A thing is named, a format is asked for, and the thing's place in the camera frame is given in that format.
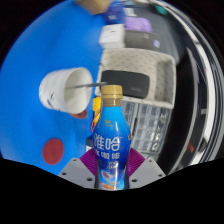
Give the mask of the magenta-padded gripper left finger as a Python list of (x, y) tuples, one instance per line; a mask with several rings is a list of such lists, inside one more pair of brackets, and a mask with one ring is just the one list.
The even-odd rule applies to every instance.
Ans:
[(98, 164), (94, 150), (88, 150), (80, 158), (72, 158), (60, 171), (59, 177), (84, 188), (96, 189)]

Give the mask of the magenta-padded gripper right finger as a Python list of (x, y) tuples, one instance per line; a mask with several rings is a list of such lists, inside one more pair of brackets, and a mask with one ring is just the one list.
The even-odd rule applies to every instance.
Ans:
[(163, 177), (164, 172), (152, 157), (145, 159), (139, 152), (130, 149), (126, 164), (127, 189), (140, 188)]

